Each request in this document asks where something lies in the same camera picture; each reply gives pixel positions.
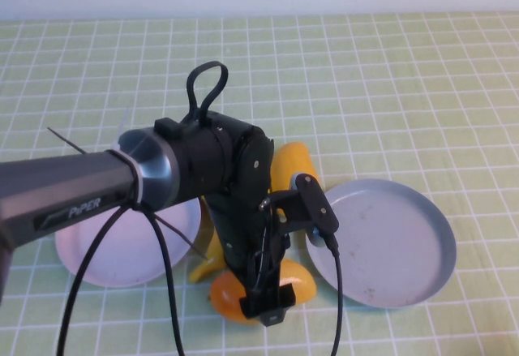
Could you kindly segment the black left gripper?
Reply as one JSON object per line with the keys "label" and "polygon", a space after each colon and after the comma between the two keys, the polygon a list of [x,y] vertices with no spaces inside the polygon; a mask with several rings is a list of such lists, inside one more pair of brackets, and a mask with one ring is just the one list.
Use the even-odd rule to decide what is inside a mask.
{"label": "black left gripper", "polygon": [[294,305],[294,291],[281,285],[285,239],[274,221],[268,190],[219,191],[205,196],[228,269],[244,288],[238,306],[265,327],[280,324]]}

